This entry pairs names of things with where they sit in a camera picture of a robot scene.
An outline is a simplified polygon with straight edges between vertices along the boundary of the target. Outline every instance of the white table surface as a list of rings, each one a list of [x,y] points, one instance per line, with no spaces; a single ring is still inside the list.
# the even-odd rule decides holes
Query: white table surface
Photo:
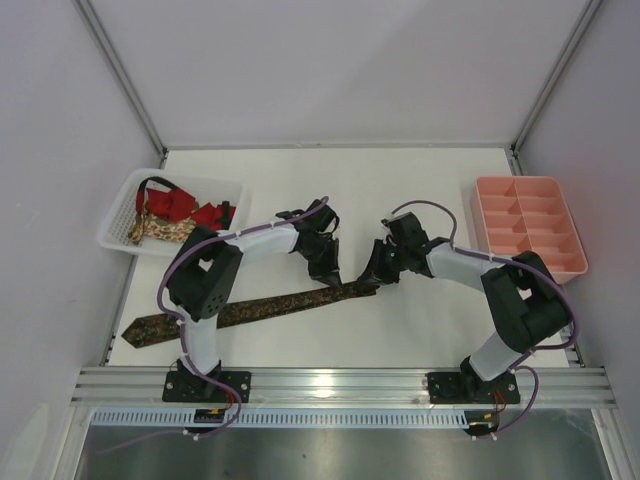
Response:
[[[458,217],[457,243],[475,247],[469,206],[480,175],[509,175],[501,149],[290,149],[172,151],[167,170],[243,182],[251,194],[247,225],[275,212],[306,208],[330,196],[341,218],[342,280],[364,270],[387,212],[411,199],[448,206]],[[416,206],[430,237],[448,236],[446,215]],[[135,349],[120,335],[140,316],[158,313],[158,283],[169,258],[138,259],[111,352],[110,365],[168,366],[178,341]],[[240,270],[230,301],[322,288],[299,255],[273,256]],[[243,367],[456,367],[494,327],[483,294],[447,280],[410,272],[375,297],[352,299],[301,313],[219,331],[223,363]],[[549,343],[559,343],[558,336]],[[565,367],[563,351],[540,352],[528,362]]]

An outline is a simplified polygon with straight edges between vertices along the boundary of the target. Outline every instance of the metal floor panel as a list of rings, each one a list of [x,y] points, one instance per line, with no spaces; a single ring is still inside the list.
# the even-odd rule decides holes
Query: metal floor panel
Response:
[[[95,453],[149,431],[92,426],[77,479],[611,478],[587,410],[534,411],[495,442],[473,442],[461,430],[235,428],[198,443],[167,435]]]

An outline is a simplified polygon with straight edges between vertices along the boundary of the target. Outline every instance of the red fabric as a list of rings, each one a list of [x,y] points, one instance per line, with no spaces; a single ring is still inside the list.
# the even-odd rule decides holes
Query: red fabric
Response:
[[[189,195],[181,188],[176,188],[169,192],[171,198],[171,210],[169,211],[168,220],[171,222],[179,222],[191,216],[191,211],[196,204],[195,197]]]
[[[147,210],[164,220],[179,222],[191,217],[196,225],[208,225],[214,230],[224,228],[224,225],[219,222],[224,215],[222,205],[214,207],[207,203],[192,213],[196,199],[180,188],[169,192],[147,188],[146,192],[149,197],[146,205]],[[136,210],[141,198],[144,200],[144,192],[138,192],[136,195]],[[230,206],[229,216],[231,218],[235,212],[236,207]]]
[[[199,208],[191,214],[191,218],[197,225],[211,225],[217,217],[217,208],[210,203]]]
[[[147,210],[158,217],[168,220],[171,211],[171,197],[169,192],[161,192],[152,188],[147,189]]]

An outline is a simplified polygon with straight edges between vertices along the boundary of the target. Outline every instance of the vent grille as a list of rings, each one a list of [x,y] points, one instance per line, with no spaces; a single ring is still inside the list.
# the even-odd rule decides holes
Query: vent grille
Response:
[[[148,427],[204,427],[194,423],[194,408],[101,407],[92,425]],[[225,421],[233,413],[227,413]],[[236,428],[467,428],[462,411],[456,410],[326,410],[245,408]]]

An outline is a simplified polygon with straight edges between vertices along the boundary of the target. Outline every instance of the white wall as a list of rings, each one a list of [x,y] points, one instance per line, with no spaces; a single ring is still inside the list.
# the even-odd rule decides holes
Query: white wall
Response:
[[[127,174],[157,164],[69,0],[0,6],[0,146],[0,458],[47,404],[35,479],[129,261],[96,230]]]
[[[93,0],[163,141],[510,143],[585,0]]]
[[[640,447],[640,3],[605,4],[524,148],[560,179],[589,260],[567,288],[591,365],[605,365]]]

